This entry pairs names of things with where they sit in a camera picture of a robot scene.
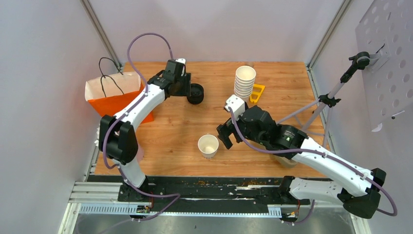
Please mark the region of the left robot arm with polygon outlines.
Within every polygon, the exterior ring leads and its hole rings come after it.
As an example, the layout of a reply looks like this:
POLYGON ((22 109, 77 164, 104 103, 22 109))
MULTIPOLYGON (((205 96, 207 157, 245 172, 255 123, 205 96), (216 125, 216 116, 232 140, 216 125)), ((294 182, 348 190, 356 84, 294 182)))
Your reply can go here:
POLYGON ((142 172, 136 156, 139 144, 136 130, 144 118, 169 97, 189 97, 191 73, 185 67, 173 71, 164 69, 145 82, 145 90, 126 108, 114 116, 105 115, 100 121, 99 150, 108 169, 117 168, 123 182, 131 188, 137 201, 155 197, 149 193, 147 176, 142 172))

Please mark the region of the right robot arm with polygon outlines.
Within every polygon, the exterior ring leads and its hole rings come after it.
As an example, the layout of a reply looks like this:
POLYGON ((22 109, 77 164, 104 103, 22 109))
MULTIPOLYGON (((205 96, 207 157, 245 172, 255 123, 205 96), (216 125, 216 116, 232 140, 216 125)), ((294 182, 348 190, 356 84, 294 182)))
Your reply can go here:
POLYGON ((283 203, 295 199, 314 199, 336 203, 364 219, 380 210, 382 196, 389 196, 383 185, 386 172, 380 168, 366 169, 330 152, 307 133, 292 125, 277 124, 271 115, 258 106, 245 103, 227 104, 230 118, 217 127, 218 138, 227 149, 232 147, 230 135, 238 143, 266 154, 309 166, 328 177, 327 181, 285 176, 278 190, 283 203))

